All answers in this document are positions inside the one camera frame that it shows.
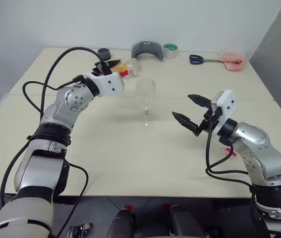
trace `pink sponge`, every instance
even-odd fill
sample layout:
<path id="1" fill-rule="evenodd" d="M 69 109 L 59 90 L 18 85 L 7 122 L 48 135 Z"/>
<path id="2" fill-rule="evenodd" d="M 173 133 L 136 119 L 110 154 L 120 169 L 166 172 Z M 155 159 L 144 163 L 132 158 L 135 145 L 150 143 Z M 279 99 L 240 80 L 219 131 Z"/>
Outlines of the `pink sponge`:
<path id="1" fill-rule="evenodd" d="M 247 58 L 243 55 L 234 52 L 225 52 L 221 54 L 220 61 L 222 61 L 226 68 L 230 71 L 241 71 L 247 61 Z"/>

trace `black panel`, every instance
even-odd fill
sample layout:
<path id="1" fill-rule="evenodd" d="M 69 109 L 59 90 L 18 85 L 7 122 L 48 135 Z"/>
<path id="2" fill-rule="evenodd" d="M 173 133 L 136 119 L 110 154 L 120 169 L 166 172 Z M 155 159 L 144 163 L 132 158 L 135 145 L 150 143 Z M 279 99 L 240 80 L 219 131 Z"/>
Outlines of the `black panel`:
<path id="1" fill-rule="evenodd" d="M 53 190 L 48 187 L 43 186 L 28 186 L 23 187 L 18 191 L 16 196 L 14 196 L 11 201 L 17 200 L 23 197 L 38 197 L 51 203 Z"/>
<path id="2" fill-rule="evenodd" d="M 8 222 L 4 223 L 4 224 L 1 224 L 0 225 L 0 229 L 4 228 L 4 227 L 7 227 L 8 226 Z"/>
<path id="3" fill-rule="evenodd" d="M 36 220 L 28 220 L 28 223 L 29 224 L 35 224 L 35 225 L 38 225 L 38 226 L 41 226 L 41 227 L 44 227 L 46 228 L 49 232 L 50 232 L 50 228 L 47 224 L 43 223 L 43 222 L 40 222 L 40 221 L 36 221 Z"/>
<path id="4" fill-rule="evenodd" d="M 58 143 L 61 143 L 65 146 L 68 146 L 70 141 L 71 131 L 58 124 L 54 123 L 45 123 L 40 124 L 36 132 L 30 137 L 30 140 L 34 139 L 45 139 L 52 140 Z"/>
<path id="5" fill-rule="evenodd" d="M 233 130 L 237 126 L 237 122 L 235 120 L 232 120 L 230 118 L 227 119 L 227 121 L 224 123 L 224 125 L 221 127 L 221 129 L 218 132 L 218 136 L 227 136 L 230 137 Z"/>
<path id="6" fill-rule="evenodd" d="M 96 86 L 92 79 L 86 78 L 84 80 L 84 84 L 89 88 L 94 97 L 100 94 L 99 88 Z"/>
<path id="7" fill-rule="evenodd" d="M 281 185 L 259 186 L 254 185 L 257 201 L 267 207 L 281 207 Z"/>
<path id="8" fill-rule="evenodd" d="M 54 197 L 58 196 L 60 193 L 62 193 L 65 190 L 67 177 L 69 175 L 69 170 L 70 170 L 70 164 L 68 163 L 68 161 L 64 160 L 60 177 L 59 180 L 57 181 L 56 188 L 54 191 Z"/>

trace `black cable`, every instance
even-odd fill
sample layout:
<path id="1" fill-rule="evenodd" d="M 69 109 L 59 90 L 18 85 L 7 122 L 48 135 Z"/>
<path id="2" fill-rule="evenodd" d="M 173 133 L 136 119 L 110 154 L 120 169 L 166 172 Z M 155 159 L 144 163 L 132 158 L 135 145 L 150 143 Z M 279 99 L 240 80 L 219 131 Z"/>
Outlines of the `black cable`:
<path id="1" fill-rule="evenodd" d="M 84 168 L 82 168 L 82 167 L 80 167 L 80 166 L 77 166 L 77 165 L 74 165 L 74 164 L 71 164 L 71 163 L 69 163 L 69 164 L 70 164 L 70 166 L 72 166 L 72 167 L 74 167 L 74 168 L 77 168 L 77 169 L 82 170 L 82 171 L 85 173 L 86 180 L 85 180 L 84 187 L 83 187 L 83 189 L 82 189 L 82 191 L 81 191 L 79 197 L 77 198 L 77 200 L 76 200 L 76 202 L 75 202 L 75 204 L 74 204 L 74 207 L 72 208 L 70 214 L 68 215 L 67 219 L 65 220 L 65 222 L 64 222 L 63 226 L 61 227 L 61 229 L 60 229 L 58 235 L 56 236 L 56 238 L 59 238 L 59 237 L 60 237 L 62 231 L 64 230 L 64 228 L 65 228 L 65 226 L 66 226 L 66 224 L 68 223 L 68 221 L 70 220 L 71 216 L 73 215 L 73 212 L 74 212 L 74 210 L 75 210 L 77 204 L 79 203 L 79 201 L 80 201 L 80 199 L 81 199 L 81 197 L 82 197 L 82 195 L 83 195 L 83 193 L 84 193 L 84 191 L 85 191 L 85 189 L 86 189 L 87 183 L 88 183 L 88 181 L 89 181 L 89 175 L 88 175 L 88 173 L 86 172 L 86 170 L 85 170 Z"/>
<path id="2" fill-rule="evenodd" d="M 219 179 L 219 180 L 223 180 L 223 181 L 229 181 L 229 182 L 238 182 L 238 183 L 242 183 L 248 187 L 251 187 L 251 185 L 243 180 L 239 180 L 239 179 L 233 179 L 233 178 L 222 178 L 222 177 L 218 177 L 218 176 L 215 176 L 213 174 L 211 174 L 208 169 L 205 169 L 205 172 L 208 176 L 214 178 L 214 179 Z"/>
<path id="3" fill-rule="evenodd" d="M 6 172 L 3 176 L 1 186 L 0 186 L 0 204 L 1 204 L 1 207 L 4 207 L 4 205 L 5 205 L 4 194 L 5 194 L 5 188 L 6 188 L 6 183 L 7 183 L 9 173 L 10 173 L 13 165 L 16 163 L 17 159 L 22 154 L 22 152 L 24 152 L 25 149 L 28 147 L 29 143 L 30 143 L 30 141 L 27 141 L 27 143 L 18 151 L 18 153 L 15 155 L 15 157 L 12 159 L 12 161 L 10 162 L 9 166 L 6 169 Z"/>
<path id="4" fill-rule="evenodd" d="M 54 68 L 56 67 L 56 65 L 59 63 L 59 61 L 68 53 L 70 53 L 71 51 L 75 51 L 75 50 L 83 50 L 83 51 L 88 51 L 88 52 L 91 52 L 92 54 L 94 54 L 99 60 L 101 63 L 104 63 L 104 60 L 94 51 L 94 50 L 91 50 L 89 48 L 86 48 L 86 47 L 73 47 L 73 48 L 70 48 L 70 49 L 67 49 L 66 51 L 64 51 L 56 60 L 55 62 L 53 63 L 53 65 L 51 66 L 49 72 L 48 72 L 48 75 L 46 77 L 46 80 L 44 82 L 44 85 L 43 85 L 43 88 L 42 88 L 42 94 L 41 94 L 41 106 L 40 106 L 40 120 L 41 118 L 43 117 L 43 114 L 44 114 L 44 107 L 45 107 L 45 95 L 46 95 L 46 89 L 47 89 L 47 86 L 48 86 L 48 81 L 50 79 L 50 76 L 54 70 Z"/>
<path id="5" fill-rule="evenodd" d="M 28 101 L 38 112 L 40 112 L 40 108 L 37 107 L 37 105 L 29 98 L 29 96 L 28 96 L 28 94 L 27 94 L 27 92 L 26 92 L 26 87 L 27 87 L 27 85 L 28 85 L 28 84 L 32 84 L 32 83 L 44 85 L 44 83 L 38 82 L 38 81 L 28 81 L 28 82 L 25 82 L 25 83 L 22 85 L 22 93 L 23 93 L 23 95 L 25 96 L 25 98 L 27 99 L 27 101 Z M 58 88 L 53 88 L 53 87 L 51 87 L 51 86 L 49 86 L 49 85 L 47 85 L 47 87 L 50 88 L 50 89 L 52 89 L 52 90 L 57 91 L 57 90 L 59 90 L 59 89 L 65 87 L 65 86 L 68 86 L 68 85 L 70 85 L 70 84 L 72 84 L 72 83 L 74 83 L 74 82 L 73 82 L 73 81 L 67 82 L 67 83 L 65 83 L 65 84 L 60 85 Z"/>
<path id="6" fill-rule="evenodd" d="M 232 156 L 232 154 L 233 154 L 233 152 L 234 152 L 234 147 L 233 147 L 232 144 L 230 144 L 229 147 L 230 147 L 230 152 L 229 152 L 229 154 L 226 155 L 223 159 L 221 159 L 221 160 L 215 162 L 214 164 L 211 164 L 211 165 L 210 165 L 210 168 L 213 168 L 213 167 L 215 167 L 215 166 L 217 166 L 217 165 L 219 165 L 219 164 L 225 162 L 226 160 L 228 160 L 228 159 Z"/>
<path id="7" fill-rule="evenodd" d="M 226 170 L 226 171 L 213 171 L 212 170 L 212 167 L 219 165 L 219 164 L 223 163 L 224 161 L 226 161 L 233 154 L 233 150 L 234 150 L 233 145 L 230 145 L 230 153 L 225 158 L 210 165 L 210 146 L 211 146 L 211 139 L 212 139 L 212 129 L 213 129 L 213 122 L 210 121 L 209 133 L 208 133 L 208 139 L 207 139 L 206 151 L 205 151 L 205 159 L 206 159 L 206 166 L 207 166 L 207 168 L 205 169 L 206 174 L 215 179 L 230 181 L 230 182 L 238 182 L 238 183 L 242 183 L 248 187 L 251 187 L 251 184 L 249 184 L 245 181 L 239 180 L 239 179 L 222 178 L 222 177 L 213 175 L 213 174 L 230 174 L 230 173 L 241 173 L 241 174 L 247 175 L 248 173 L 245 171 L 240 171 L 240 170 Z"/>

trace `table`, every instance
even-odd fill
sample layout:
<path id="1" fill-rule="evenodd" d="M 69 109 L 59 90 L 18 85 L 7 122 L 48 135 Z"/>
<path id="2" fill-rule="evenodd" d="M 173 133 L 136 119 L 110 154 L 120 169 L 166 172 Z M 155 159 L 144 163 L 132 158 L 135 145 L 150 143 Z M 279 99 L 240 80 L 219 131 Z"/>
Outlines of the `table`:
<path id="1" fill-rule="evenodd" d="M 39 103 L 40 96 L 31 96 Z M 51 104 L 54 95 L 46 97 Z M 281 152 L 281 109 L 269 100 L 236 100 L 232 118 L 266 130 Z M 160 98 L 152 115 L 155 124 L 144 129 L 142 112 L 133 98 L 97 98 L 84 111 L 71 134 L 67 160 L 83 166 L 90 181 L 84 195 L 250 197 L 248 187 L 208 177 L 205 172 L 205 133 L 198 138 L 172 116 L 176 111 L 200 122 L 205 112 L 189 99 Z M 0 183 L 10 160 L 38 126 L 39 114 L 22 95 L 11 95 L 0 110 Z M 211 161 L 224 156 L 225 147 L 215 137 Z M 244 169 L 239 156 L 219 169 Z M 6 191 L 14 192 L 13 175 Z M 229 175 L 249 181 L 245 175 Z M 70 169 L 63 195 L 77 195 L 84 175 Z"/>
<path id="2" fill-rule="evenodd" d="M 44 82 L 47 73 L 66 48 L 46 48 L 32 63 L 21 79 L 11 90 L 11 94 L 22 94 L 22 85 L 31 80 Z M 130 58 L 128 50 L 111 50 L 112 59 Z M 200 94 L 212 98 L 220 90 L 233 89 L 237 99 L 244 100 L 273 100 L 273 97 L 260 80 L 250 63 L 247 62 L 243 71 L 232 72 L 226 70 L 223 63 L 204 63 L 191 65 L 189 52 L 179 52 L 174 59 L 160 61 L 152 55 L 141 55 L 138 61 L 143 66 L 140 78 L 151 78 L 157 84 L 161 98 L 186 98 L 188 94 Z M 216 53 L 195 53 L 206 59 L 218 59 Z M 91 72 L 98 59 L 85 51 L 73 51 L 66 55 L 55 68 L 49 84 L 60 86 L 75 76 Z M 126 83 L 125 92 L 117 97 L 133 97 L 136 80 Z M 27 88 L 30 95 L 40 95 L 41 85 L 31 85 Z M 47 89 L 47 94 L 56 92 Z"/>

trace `tape roll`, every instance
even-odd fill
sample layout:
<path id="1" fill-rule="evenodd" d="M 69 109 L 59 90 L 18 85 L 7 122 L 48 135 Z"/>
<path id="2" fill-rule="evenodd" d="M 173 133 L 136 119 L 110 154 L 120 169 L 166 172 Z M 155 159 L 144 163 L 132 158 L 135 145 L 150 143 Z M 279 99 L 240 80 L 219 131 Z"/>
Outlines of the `tape roll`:
<path id="1" fill-rule="evenodd" d="M 164 45 L 164 57 L 167 59 L 173 59 L 178 54 L 178 46 L 175 44 L 165 44 Z"/>
<path id="2" fill-rule="evenodd" d="M 97 50 L 97 53 L 103 60 L 110 60 L 111 59 L 111 52 L 107 48 L 100 48 Z"/>

